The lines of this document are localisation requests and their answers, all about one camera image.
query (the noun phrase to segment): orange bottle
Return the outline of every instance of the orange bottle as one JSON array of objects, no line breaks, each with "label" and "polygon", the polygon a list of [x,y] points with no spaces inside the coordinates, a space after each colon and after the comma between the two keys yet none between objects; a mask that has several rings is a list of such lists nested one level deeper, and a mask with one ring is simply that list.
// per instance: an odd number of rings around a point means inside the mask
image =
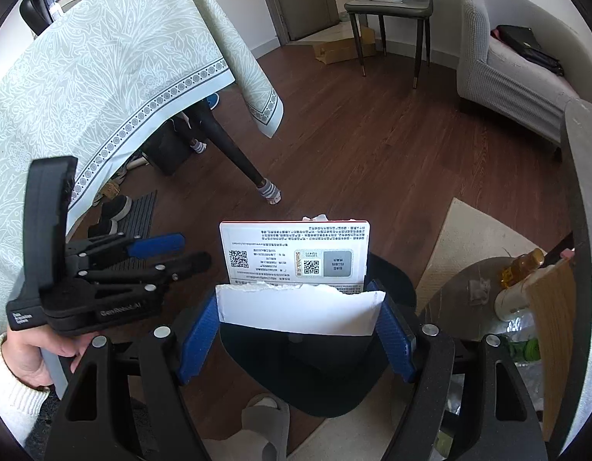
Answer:
[{"label": "orange bottle", "polygon": [[501,272],[501,286],[509,288],[539,269],[544,263],[544,252],[536,247],[531,253],[522,254]]}]

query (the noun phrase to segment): gray sofa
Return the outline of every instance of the gray sofa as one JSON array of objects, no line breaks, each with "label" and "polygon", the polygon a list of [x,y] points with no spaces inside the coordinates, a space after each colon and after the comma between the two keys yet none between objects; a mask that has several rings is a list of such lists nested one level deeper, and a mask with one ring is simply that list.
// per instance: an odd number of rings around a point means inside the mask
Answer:
[{"label": "gray sofa", "polygon": [[[513,119],[556,144],[565,105],[592,103],[592,57],[577,34],[528,0],[462,0],[458,94]],[[561,78],[491,37],[499,24],[530,27],[565,69]]]}]

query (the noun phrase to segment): black shoe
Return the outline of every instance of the black shoe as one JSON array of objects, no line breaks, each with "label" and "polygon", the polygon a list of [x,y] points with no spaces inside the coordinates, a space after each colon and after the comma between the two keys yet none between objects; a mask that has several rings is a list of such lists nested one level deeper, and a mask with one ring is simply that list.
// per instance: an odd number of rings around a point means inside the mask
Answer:
[{"label": "black shoe", "polygon": [[129,213],[131,207],[131,197],[117,196],[112,201],[108,201],[101,206],[100,222],[104,220],[116,220],[118,222]]},{"label": "black shoe", "polygon": [[87,237],[99,237],[100,235],[116,234],[117,229],[116,220],[102,220],[94,226],[90,226],[87,231]]}]

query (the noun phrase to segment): beige rug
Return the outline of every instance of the beige rug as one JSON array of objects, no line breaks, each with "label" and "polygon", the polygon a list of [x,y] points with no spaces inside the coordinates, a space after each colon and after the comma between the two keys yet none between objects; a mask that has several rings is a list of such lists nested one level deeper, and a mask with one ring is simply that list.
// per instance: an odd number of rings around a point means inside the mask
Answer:
[{"label": "beige rug", "polygon": [[[518,232],[454,198],[437,244],[416,288],[417,313],[465,267],[493,256],[517,256],[536,247]],[[394,434],[390,416],[392,374],[386,371],[362,403],[327,419],[289,457],[290,461],[377,461]]]}]

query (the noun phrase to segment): hand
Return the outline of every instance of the hand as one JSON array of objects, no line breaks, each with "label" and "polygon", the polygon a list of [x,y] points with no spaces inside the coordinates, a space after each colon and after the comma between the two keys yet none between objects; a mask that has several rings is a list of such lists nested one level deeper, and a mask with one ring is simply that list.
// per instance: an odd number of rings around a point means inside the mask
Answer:
[{"label": "hand", "polygon": [[74,372],[83,358],[85,350],[97,333],[66,338],[55,333],[50,326],[12,331],[8,327],[6,340],[2,344],[2,355],[6,365],[27,386],[38,388],[52,385],[52,378],[42,359],[40,348],[55,355],[75,357],[70,366]]}]

